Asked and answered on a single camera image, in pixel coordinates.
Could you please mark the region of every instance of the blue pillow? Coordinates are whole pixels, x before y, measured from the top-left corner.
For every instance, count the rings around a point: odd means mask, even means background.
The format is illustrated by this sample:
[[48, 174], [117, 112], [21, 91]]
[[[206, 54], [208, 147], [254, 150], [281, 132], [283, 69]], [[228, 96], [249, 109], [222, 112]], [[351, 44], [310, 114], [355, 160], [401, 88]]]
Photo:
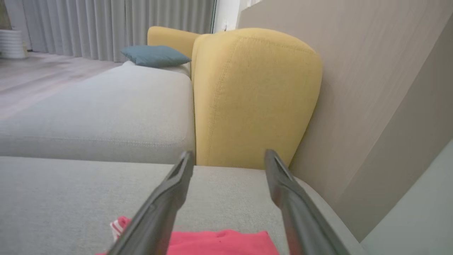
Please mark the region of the blue pillow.
[[121, 53], [136, 65], [154, 68], [178, 66], [192, 61], [179, 51], [163, 45], [130, 46], [122, 49]]

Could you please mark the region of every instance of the sofa cushion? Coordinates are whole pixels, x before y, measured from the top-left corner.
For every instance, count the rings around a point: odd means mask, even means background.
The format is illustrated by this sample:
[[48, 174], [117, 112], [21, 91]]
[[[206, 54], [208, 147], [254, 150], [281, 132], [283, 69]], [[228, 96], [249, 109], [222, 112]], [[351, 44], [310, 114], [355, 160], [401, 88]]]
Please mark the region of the sofa cushion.
[[179, 66], [191, 59], [179, 51], [165, 45], [135, 45], [121, 50], [121, 53], [136, 65], [161, 68]]
[[120, 66], [0, 122], [0, 155], [173, 163], [194, 133], [189, 77]]
[[[95, 254], [112, 244], [110, 221], [133, 217], [172, 165], [0, 157], [0, 247], [5, 254]], [[360, 244], [305, 188], [351, 255]], [[263, 170], [195, 166], [174, 230], [268, 231], [289, 254]]]

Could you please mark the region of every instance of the gray curtain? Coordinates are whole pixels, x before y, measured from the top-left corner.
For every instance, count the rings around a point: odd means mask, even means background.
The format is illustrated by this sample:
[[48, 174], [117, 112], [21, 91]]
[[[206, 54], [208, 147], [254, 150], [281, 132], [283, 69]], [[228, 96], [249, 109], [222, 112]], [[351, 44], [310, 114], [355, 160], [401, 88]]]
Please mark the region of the gray curtain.
[[32, 50], [122, 62], [150, 26], [211, 32], [215, 0], [23, 0]]

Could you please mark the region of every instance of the white planter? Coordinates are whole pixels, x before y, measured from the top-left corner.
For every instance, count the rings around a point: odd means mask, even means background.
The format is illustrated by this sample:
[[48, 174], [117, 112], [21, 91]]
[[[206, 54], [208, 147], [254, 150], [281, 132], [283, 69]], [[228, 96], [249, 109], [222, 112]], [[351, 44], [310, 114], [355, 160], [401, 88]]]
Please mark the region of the white planter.
[[26, 57], [22, 42], [22, 32], [0, 29], [0, 58], [24, 59]]

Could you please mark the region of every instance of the pink towel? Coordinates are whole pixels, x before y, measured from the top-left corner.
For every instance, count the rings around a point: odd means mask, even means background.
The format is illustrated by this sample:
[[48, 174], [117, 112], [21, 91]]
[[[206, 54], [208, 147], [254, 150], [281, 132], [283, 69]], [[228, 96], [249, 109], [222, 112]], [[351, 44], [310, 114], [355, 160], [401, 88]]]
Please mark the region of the pink towel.
[[[121, 216], [112, 222], [116, 240], [129, 224]], [[267, 231], [242, 234], [234, 230], [220, 232], [172, 232], [167, 255], [278, 255]]]

